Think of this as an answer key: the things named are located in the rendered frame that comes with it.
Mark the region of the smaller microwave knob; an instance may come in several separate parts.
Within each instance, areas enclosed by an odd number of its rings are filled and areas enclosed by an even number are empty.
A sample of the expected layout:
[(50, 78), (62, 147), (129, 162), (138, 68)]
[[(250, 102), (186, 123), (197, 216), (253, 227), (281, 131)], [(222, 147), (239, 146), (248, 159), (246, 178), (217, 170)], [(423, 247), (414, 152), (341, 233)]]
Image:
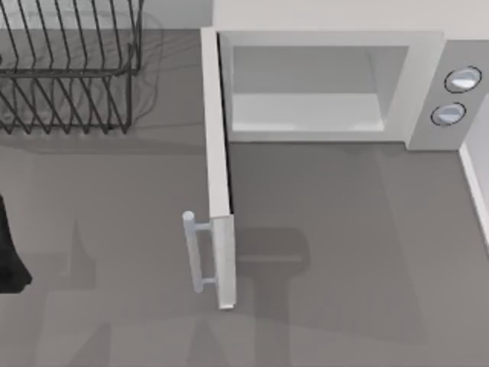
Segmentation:
[(447, 105), (436, 107), (430, 116), (434, 125), (448, 127), (456, 125), (466, 114), (466, 108), (463, 104), (454, 102)]

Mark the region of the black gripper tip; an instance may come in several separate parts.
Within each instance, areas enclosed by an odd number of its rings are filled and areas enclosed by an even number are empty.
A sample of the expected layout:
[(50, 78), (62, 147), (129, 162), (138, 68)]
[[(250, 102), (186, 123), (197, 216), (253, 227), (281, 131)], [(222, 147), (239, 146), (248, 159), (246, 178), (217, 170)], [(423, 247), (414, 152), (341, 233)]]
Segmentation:
[(33, 277), (16, 251), (0, 194), (0, 294), (20, 294)]

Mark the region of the larger microwave knob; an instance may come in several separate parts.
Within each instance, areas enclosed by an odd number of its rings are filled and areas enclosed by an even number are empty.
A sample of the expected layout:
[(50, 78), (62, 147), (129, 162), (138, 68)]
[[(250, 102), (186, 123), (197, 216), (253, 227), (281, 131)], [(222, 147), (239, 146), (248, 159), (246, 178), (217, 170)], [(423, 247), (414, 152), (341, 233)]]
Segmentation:
[(482, 72), (473, 66), (468, 66), (450, 72), (444, 81), (445, 89), (450, 93), (466, 93), (473, 90), (482, 81)]

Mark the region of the pale microwave oven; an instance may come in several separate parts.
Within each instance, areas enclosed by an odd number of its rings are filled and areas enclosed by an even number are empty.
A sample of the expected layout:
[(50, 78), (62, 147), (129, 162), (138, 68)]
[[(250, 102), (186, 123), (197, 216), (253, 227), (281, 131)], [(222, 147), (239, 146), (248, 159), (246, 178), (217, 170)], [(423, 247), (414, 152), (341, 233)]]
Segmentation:
[[(228, 138), (456, 151), (489, 97), (489, 0), (215, 0)], [(482, 81), (450, 93), (468, 66)], [(431, 121), (454, 102), (456, 125)]]

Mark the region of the pale microwave door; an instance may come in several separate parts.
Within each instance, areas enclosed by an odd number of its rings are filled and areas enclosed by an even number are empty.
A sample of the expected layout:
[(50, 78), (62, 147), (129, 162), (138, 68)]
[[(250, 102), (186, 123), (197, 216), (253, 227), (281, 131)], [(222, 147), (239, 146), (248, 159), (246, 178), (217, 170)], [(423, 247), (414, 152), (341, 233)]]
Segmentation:
[(228, 181), (218, 34), (213, 28), (203, 28), (200, 40), (214, 284), (219, 309), (231, 310), (237, 302), (235, 225)]

